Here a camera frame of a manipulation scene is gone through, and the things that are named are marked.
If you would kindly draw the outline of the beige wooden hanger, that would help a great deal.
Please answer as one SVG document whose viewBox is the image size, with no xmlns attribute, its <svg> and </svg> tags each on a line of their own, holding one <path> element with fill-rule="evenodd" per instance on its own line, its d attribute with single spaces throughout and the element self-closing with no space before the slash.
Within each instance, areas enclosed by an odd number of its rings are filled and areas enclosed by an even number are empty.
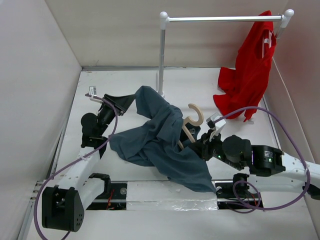
<svg viewBox="0 0 320 240">
<path fill-rule="evenodd" d="M 185 133 L 185 135 L 187 136 L 187 138 L 190 140 L 191 143 L 195 143 L 196 140 L 193 137 L 192 133 L 190 132 L 190 130 L 187 128 L 187 124 L 191 124 L 194 127 L 200 127 L 202 125 L 202 123 L 204 122 L 204 114 L 202 112 L 202 110 L 194 103 L 189 103 L 188 104 L 188 108 L 194 110 L 197 113 L 198 119 L 197 120 L 193 120 L 190 116 L 187 116 L 184 120 L 183 120 L 183 124 L 182 124 L 182 130 Z"/>
</svg>

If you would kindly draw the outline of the blue grey t shirt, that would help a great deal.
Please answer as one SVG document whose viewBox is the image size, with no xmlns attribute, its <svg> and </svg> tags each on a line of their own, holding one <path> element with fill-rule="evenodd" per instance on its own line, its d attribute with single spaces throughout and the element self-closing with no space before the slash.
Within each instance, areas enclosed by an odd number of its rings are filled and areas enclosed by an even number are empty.
<svg viewBox="0 0 320 240">
<path fill-rule="evenodd" d="M 208 165 L 192 149 L 180 149 L 181 110 L 168 103 L 150 86 L 135 93 L 137 114 L 148 120 L 142 126 L 111 137 L 110 148 L 129 163 L 156 167 L 168 180 L 198 193 L 214 193 Z"/>
</svg>

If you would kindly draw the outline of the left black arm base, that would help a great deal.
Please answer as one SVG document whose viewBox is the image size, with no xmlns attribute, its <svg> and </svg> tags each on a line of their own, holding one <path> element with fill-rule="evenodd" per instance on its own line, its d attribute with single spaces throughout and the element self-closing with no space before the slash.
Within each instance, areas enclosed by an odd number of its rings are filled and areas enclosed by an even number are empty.
<svg viewBox="0 0 320 240">
<path fill-rule="evenodd" d="M 84 210 L 126 210 L 128 183 L 111 181 L 108 174 L 92 173 L 80 189 Z"/>
</svg>

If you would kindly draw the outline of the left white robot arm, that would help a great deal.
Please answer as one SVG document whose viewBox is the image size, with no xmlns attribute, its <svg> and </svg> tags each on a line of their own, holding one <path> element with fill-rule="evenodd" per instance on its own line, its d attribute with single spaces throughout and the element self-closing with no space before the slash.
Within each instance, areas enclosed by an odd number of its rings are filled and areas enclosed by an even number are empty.
<svg viewBox="0 0 320 240">
<path fill-rule="evenodd" d="M 100 103 L 97 114 L 86 113 L 80 120 L 82 138 L 76 161 L 54 186 L 47 186 L 42 192 L 42 226 L 67 232 L 77 232 L 82 226 L 85 210 L 92 202 L 113 195 L 108 174 L 94 173 L 93 167 L 104 155 L 108 137 L 103 134 L 113 121 L 117 121 L 135 100 L 135 95 L 102 98 L 86 94 L 92 101 Z"/>
</svg>

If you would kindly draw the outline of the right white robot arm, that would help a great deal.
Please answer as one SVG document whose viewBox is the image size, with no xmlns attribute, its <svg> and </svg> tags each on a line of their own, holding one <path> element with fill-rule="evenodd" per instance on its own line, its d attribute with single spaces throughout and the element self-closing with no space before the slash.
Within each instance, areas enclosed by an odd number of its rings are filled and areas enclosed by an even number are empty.
<svg viewBox="0 0 320 240">
<path fill-rule="evenodd" d="M 248 139 L 231 135 L 221 140 L 221 135 L 205 133 L 189 147 L 204 161 L 215 158 L 239 173 L 232 179 L 231 191 L 242 197 L 257 188 L 266 192 L 301 193 L 306 190 L 314 200 L 320 198 L 320 166 L 307 162 L 284 151 L 267 146 L 252 145 Z"/>
</svg>

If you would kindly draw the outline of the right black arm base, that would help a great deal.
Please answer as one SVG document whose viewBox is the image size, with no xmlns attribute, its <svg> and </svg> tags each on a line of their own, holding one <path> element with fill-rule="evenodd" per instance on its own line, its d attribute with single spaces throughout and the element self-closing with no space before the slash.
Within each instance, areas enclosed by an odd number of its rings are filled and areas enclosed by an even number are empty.
<svg viewBox="0 0 320 240">
<path fill-rule="evenodd" d="M 262 197 L 254 190 L 250 190 L 247 183 L 234 183 L 238 181 L 247 181 L 249 175 L 246 173 L 237 173 L 232 179 L 216 180 L 217 208 L 219 210 L 231 210 L 238 213 L 251 212 L 253 209 L 244 206 L 235 196 L 234 190 L 240 199 L 247 204 L 255 207 L 263 207 Z"/>
</svg>

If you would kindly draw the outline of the red t shirt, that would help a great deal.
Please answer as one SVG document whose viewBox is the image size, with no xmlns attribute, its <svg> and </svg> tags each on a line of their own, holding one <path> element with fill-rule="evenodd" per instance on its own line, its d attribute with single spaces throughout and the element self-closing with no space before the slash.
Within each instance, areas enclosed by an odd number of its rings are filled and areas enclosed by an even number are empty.
<svg viewBox="0 0 320 240">
<path fill-rule="evenodd" d="M 263 30 L 274 32 L 273 22 L 255 22 L 238 50 L 235 69 L 220 68 L 217 85 L 224 94 L 212 97 L 224 116 L 244 107 L 258 106 L 268 87 L 273 56 L 258 56 Z"/>
</svg>

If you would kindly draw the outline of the white hanger under red shirt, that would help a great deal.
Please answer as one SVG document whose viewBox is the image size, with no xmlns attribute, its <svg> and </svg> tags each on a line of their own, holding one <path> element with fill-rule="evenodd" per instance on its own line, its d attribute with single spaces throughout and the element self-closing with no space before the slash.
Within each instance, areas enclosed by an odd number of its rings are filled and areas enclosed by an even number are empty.
<svg viewBox="0 0 320 240">
<path fill-rule="evenodd" d="M 276 38 L 271 30 L 263 30 L 261 40 L 258 41 L 258 56 L 262 59 L 272 57 L 275 52 Z"/>
</svg>

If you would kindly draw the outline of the white clothes rack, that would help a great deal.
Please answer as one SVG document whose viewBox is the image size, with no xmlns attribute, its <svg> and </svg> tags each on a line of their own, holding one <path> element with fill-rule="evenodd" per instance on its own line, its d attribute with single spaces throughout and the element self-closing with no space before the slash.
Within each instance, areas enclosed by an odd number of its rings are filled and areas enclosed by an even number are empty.
<svg viewBox="0 0 320 240">
<path fill-rule="evenodd" d="M 162 97 L 164 93 L 164 62 L 165 62 L 165 40 L 166 29 L 169 23 L 200 23 L 200 22 L 280 22 L 279 29 L 275 34 L 275 38 L 279 39 L 285 28 L 288 26 L 291 18 L 294 16 L 293 9 L 287 9 L 280 15 L 267 16 L 210 16 L 210 17 L 170 17 L 167 12 L 162 11 L 159 14 L 160 22 L 160 45 L 159 45 L 159 67 L 157 73 L 157 92 Z"/>
</svg>

